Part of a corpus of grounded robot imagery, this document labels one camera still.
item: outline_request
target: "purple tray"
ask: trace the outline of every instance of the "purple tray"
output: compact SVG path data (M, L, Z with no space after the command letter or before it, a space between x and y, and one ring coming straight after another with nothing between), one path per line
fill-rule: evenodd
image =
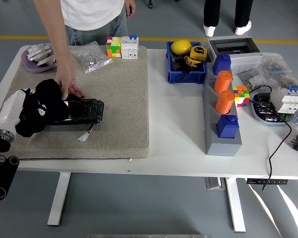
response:
M53 54L53 49L50 43L43 43L45 46L49 46L50 49L52 50L52 52L48 53L48 57L51 56ZM47 65L47 64L43 64L40 66L37 66L37 62L36 61L29 61L28 57L26 56L27 54L29 54L28 50L24 51L21 55L21 60L23 65L31 72L33 73L40 73L40 72L44 72L47 71L49 69L52 69L54 67L56 67L58 65L58 63L54 63L52 65Z

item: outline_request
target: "orange cup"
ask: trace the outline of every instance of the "orange cup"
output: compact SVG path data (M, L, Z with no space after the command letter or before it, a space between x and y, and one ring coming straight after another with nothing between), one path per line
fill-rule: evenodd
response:
M217 80L214 85L214 91L221 93L224 90L227 90L230 82L232 81L233 75L231 72L222 70L219 72Z
M224 90L220 93L220 97L215 105L215 109L220 114L227 114L234 102L234 93L229 90Z

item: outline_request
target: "black pants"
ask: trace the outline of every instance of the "black pants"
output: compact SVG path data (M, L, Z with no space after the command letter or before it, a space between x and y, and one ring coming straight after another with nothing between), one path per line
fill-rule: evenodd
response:
M246 26L249 21L253 0L236 0L235 26ZM217 26L220 19L221 0L205 0L204 4L204 25Z

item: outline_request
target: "white sneaker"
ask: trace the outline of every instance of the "white sneaker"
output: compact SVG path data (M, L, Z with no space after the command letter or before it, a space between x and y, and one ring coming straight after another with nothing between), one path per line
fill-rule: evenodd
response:
M215 26L205 26L203 25L203 28L205 30L205 35L208 37L212 37L215 31Z
M246 26L243 27L237 27L235 30L236 35L243 35L245 32L249 31L249 29L252 27L252 22L248 21Z

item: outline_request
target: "beige felt mat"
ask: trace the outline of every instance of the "beige felt mat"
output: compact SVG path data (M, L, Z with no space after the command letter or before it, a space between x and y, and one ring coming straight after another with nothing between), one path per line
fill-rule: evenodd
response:
M113 63L88 74L75 58L74 62L76 83L86 94L85 98L104 102L103 121L85 142L78 138L91 125L46 126L30 138L17 135L6 155L20 159L146 157L149 149L147 49L139 46L138 59L113 58ZM19 89L35 88L55 74L56 68L32 73L20 63L7 97Z

